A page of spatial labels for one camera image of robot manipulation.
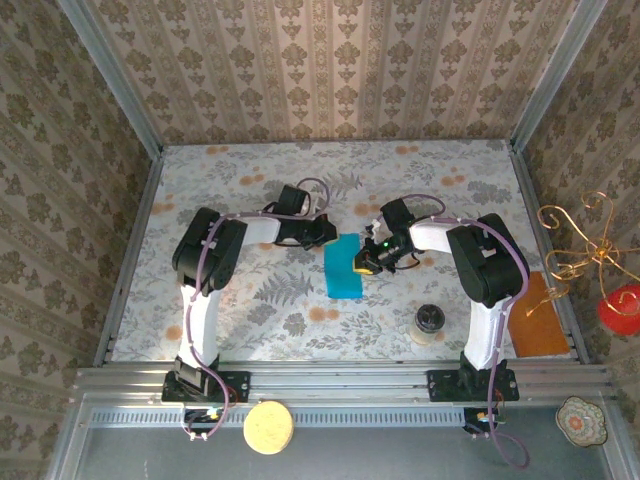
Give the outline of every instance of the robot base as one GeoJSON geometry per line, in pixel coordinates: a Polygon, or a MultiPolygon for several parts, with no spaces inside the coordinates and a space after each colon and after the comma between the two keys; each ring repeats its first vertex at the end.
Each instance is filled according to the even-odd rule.
{"type": "MultiPolygon", "coordinates": [[[[460,355],[458,370],[429,370],[427,372],[427,388],[431,402],[486,402],[491,370],[476,370],[460,355]]],[[[505,401],[520,400],[516,374],[507,369],[507,361],[500,362],[496,369],[493,384],[494,392],[498,391],[505,401]]]]}
{"type": "MultiPolygon", "coordinates": [[[[231,394],[231,403],[247,403],[249,401],[249,390],[251,387],[250,372],[216,372],[224,381],[227,387],[233,389],[238,395],[234,398],[231,394]]],[[[217,388],[210,395],[204,395],[195,387],[178,380],[176,372],[170,371],[164,378],[162,386],[162,402],[178,402],[185,404],[195,403],[223,403],[224,396],[222,390],[217,388]]]]}

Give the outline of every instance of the jar lid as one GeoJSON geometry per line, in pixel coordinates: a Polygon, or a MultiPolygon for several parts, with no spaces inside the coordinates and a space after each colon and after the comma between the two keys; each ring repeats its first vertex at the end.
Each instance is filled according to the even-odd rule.
{"type": "Polygon", "coordinates": [[[423,305],[416,314],[416,326],[421,332],[436,333],[444,325],[444,312],[433,304],[423,305]]]}

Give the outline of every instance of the gray floor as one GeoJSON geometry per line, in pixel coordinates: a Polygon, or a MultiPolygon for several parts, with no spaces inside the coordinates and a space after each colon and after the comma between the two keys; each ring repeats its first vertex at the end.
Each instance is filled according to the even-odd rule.
{"type": "Polygon", "coordinates": [[[555,425],[553,410],[507,412],[506,433],[522,439],[531,466],[506,466],[489,440],[473,441],[452,428],[307,428],[296,430],[284,452],[254,453],[239,428],[190,442],[178,429],[93,430],[78,480],[114,478],[231,480],[603,480],[598,447],[572,446],[555,425]]]}

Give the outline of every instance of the floral tablecloth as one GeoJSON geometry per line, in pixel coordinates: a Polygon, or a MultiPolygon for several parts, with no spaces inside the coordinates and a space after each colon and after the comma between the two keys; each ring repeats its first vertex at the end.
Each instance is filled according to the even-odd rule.
{"type": "MultiPolygon", "coordinates": [[[[170,147],[147,225],[113,361],[173,359],[182,300],[171,256],[196,210],[257,210],[284,183],[316,176],[331,187],[329,218],[363,232],[380,205],[409,193],[440,197],[447,213],[502,216],[532,270],[541,269],[506,144],[497,140],[170,147]]],[[[435,206],[410,201],[425,214],[435,206]]],[[[321,249],[245,247],[221,299],[218,341],[232,360],[457,359],[469,300],[450,255],[427,252],[418,268],[363,277],[360,300],[327,297],[321,249]],[[418,308],[435,303],[446,323],[429,346],[411,341],[418,308]]],[[[505,353],[514,357],[510,339],[505,353]]]]}

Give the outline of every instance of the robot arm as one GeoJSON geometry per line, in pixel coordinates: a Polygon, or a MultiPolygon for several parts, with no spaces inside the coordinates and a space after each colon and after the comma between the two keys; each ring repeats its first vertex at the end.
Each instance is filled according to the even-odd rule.
{"type": "MultiPolygon", "coordinates": [[[[211,369],[217,370],[218,366],[216,334],[220,297],[231,280],[241,248],[255,243],[287,245],[283,242],[293,240],[297,245],[309,249],[337,238],[336,228],[326,214],[294,219],[310,209],[308,192],[285,185],[278,201],[264,210],[279,218],[268,215],[227,217],[216,230],[204,257],[201,294],[192,301],[196,293],[196,276],[203,244],[212,225],[220,219],[220,214],[209,208],[201,208],[196,213],[173,254],[172,266],[178,274],[182,293],[183,332],[190,329],[193,347],[200,361],[211,369]],[[187,325],[189,307],[191,311],[187,325]]],[[[204,397],[210,397],[217,388],[216,382],[204,374],[194,358],[186,333],[182,336],[174,370],[170,373],[175,376],[176,383],[186,385],[188,390],[199,392],[204,397]]]]}
{"type": "MultiPolygon", "coordinates": [[[[416,220],[402,199],[389,202],[381,210],[392,235],[379,243],[366,238],[364,248],[354,260],[354,270],[377,274],[386,269],[393,273],[396,263],[405,255],[425,250],[451,253],[462,287],[471,299],[464,358],[478,371],[490,368],[501,311],[507,299],[522,286],[513,258],[479,227],[437,223],[431,218],[416,220]]],[[[489,214],[479,221],[502,234],[525,262],[498,215],[489,214]]]]}

